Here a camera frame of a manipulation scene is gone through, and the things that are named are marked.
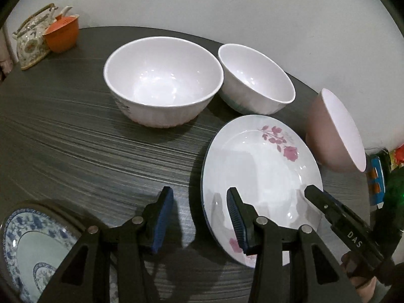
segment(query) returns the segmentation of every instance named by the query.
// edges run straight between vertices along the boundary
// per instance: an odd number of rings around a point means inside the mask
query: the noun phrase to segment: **white plate with pink flowers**
[[[320,171],[302,139],[272,117],[247,115],[233,119],[216,134],[205,156],[201,195],[205,218],[213,236],[238,262],[255,267],[256,256],[238,246],[226,204],[236,187],[244,203],[255,207],[279,226],[315,230],[321,212],[304,197],[304,189],[323,189]],[[284,252],[283,264],[289,262]]]

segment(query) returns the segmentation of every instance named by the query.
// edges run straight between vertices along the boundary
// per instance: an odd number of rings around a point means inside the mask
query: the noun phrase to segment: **hand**
[[[348,261],[349,261],[349,253],[346,253],[341,257],[342,262],[341,268],[345,273],[347,272],[346,265],[348,264]],[[351,284],[356,287],[359,286],[360,284],[363,284],[366,278],[351,277],[349,280],[351,281]],[[362,299],[363,303],[368,303],[370,301],[370,299],[373,297],[375,287],[376,287],[376,277],[373,277],[366,284],[356,289],[356,292]]]

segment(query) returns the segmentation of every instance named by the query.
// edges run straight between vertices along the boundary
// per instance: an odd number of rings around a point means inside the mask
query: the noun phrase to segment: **screw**
[[[265,225],[268,223],[268,219],[265,216],[258,216],[256,219],[258,224]]]
[[[87,231],[89,234],[96,234],[98,232],[98,227],[96,225],[89,226]]]
[[[143,218],[141,216],[135,216],[132,219],[133,224],[142,224],[143,223]]]
[[[308,224],[303,224],[302,231],[305,234],[309,234],[309,233],[311,233],[313,231],[313,228],[311,226],[309,226]]]

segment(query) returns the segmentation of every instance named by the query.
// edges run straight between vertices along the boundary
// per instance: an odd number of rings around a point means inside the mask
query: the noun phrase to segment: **dark wood table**
[[[118,226],[170,185],[175,203],[163,248],[157,256],[145,257],[161,298],[172,303],[247,302],[253,270],[216,244],[200,199],[209,142],[240,114],[216,96],[185,125],[146,128],[118,110],[104,83],[104,63],[116,48],[155,35],[193,41],[214,55],[221,45],[158,29],[87,28],[70,51],[51,54],[29,70],[15,67],[0,86],[0,217],[23,200],[51,199]],[[296,100],[273,117],[304,137],[316,93],[290,78]],[[327,169],[321,173],[324,189],[368,221],[366,177]],[[347,251],[326,220],[318,233],[337,258]]]

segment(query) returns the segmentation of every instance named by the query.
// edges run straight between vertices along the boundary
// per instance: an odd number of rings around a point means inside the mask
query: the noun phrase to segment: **wood grain surface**
[[[175,203],[163,247],[154,257],[144,256],[149,290],[172,303],[247,302],[253,270],[216,244],[200,199],[209,142],[240,114],[216,96],[185,125],[146,128],[118,110],[104,83],[104,63],[116,48],[155,35],[188,39],[214,55],[221,45],[157,29],[88,28],[80,30],[72,50],[51,54],[29,70],[15,67],[0,87],[0,217],[23,200],[51,199],[118,226],[170,185]],[[290,78],[296,100],[273,116],[304,137],[316,93]],[[324,189],[368,221],[365,176],[321,173]],[[327,221],[322,220],[318,233],[337,258],[347,251]]]

